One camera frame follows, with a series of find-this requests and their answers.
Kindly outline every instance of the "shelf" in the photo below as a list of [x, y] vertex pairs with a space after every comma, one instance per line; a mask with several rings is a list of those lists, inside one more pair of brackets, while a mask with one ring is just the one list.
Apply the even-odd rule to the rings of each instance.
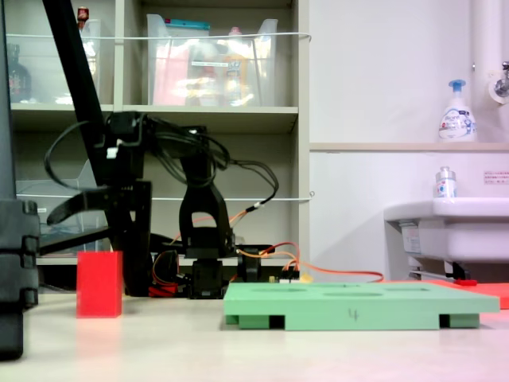
[[186, 107], [125, 105], [182, 126], [205, 125], [215, 134], [287, 134], [297, 120], [298, 107]]
[[293, 0], [142, 0], [151, 6], [185, 8], [291, 8]]
[[451, 142], [451, 143], [310, 143], [312, 152], [509, 152], [509, 142]]
[[[61, 132], [76, 123], [73, 105], [57, 103], [12, 103], [13, 125], [20, 132]], [[113, 111], [113, 105], [101, 105], [103, 114]]]
[[76, 265], [76, 257], [37, 257], [37, 265]]
[[[236, 267], [237, 259], [221, 259], [225, 267]], [[179, 263], [182, 267], [192, 266], [194, 259], [180, 259]], [[37, 265], [77, 265], [78, 259], [76, 257], [38, 257]], [[284, 267], [289, 262], [289, 259], [262, 259], [264, 267]]]

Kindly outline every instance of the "pipe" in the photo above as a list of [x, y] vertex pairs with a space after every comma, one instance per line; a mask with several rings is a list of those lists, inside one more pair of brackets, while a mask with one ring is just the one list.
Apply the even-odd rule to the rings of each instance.
[[495, 97], [489, 91], [503, 78], [503, 0], [471, 1], [472, 54], [476, 65], [472, 78], [472, 109], [478, 136], [481, 142], [506, 141], [499, 107], [505, 100], [499, 97], [495, 99], [498, 103], [494, 102]]

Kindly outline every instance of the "green tray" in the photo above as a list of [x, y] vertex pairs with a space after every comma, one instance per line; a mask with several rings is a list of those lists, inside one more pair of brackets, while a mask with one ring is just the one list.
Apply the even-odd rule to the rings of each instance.
[[478, 328], [499, 299], [431, 283], [231, 283], [226, 323], [240, 329]]

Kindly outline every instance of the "small bottle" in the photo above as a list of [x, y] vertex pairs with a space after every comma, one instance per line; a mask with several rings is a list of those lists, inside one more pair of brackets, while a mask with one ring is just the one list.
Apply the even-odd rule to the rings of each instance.
[[448, 166], [441, 167], [437, 173], [437, 197], [457, 197], [456, 173]]
[[[240, 28], [234, 26], [231, 28], [228, 36], [242, 36]], [[236, 37], [228, 39], [230, 53], [224, 58], [228, 64], [226, 71], [225, 96], [228, 106], [245, 106], [248, 99], [244, 99], [246, 94], [246, 74], [247, 59], [240, 54], [239, 46], [242, 45], [242, 38]]]
[[28, 69], [19, 64], [19, 52], [18, 44], [7, 44], [9, 94], [12, 103], [28, 101], [32, 96], [32, 78]]
[[85, 23], [87, 22], [88, 18], [90, 17], [90, 12], [86, 6], [81, 6], [78, 8], [78, 29], [80, 30], [80, 34], [83, 31], [83, 28], [85, 27]]

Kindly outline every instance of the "label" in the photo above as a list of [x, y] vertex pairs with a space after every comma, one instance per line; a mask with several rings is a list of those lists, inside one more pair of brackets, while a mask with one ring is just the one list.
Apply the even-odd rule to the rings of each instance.
[[438, 130], [440, 138], [461, 138], [476, 133], [476, 120], [470, 111], [448, 109]]
[[206, 61], [191, 61], [192, 66], [214, 66], [216, 68], [227, 68], [227, 62], [206, 62]]
[[421, 241], [419, 239], [419, 228], [414, 225], [401, 227], [403, 234], [403, 247], [405, 252], [421, 253]]
[[437, 197], [457, 197], [456, 181], [441, 179], [437, 182]]
[[509, 185], [509, 171], [484, 171], [485, 185]]

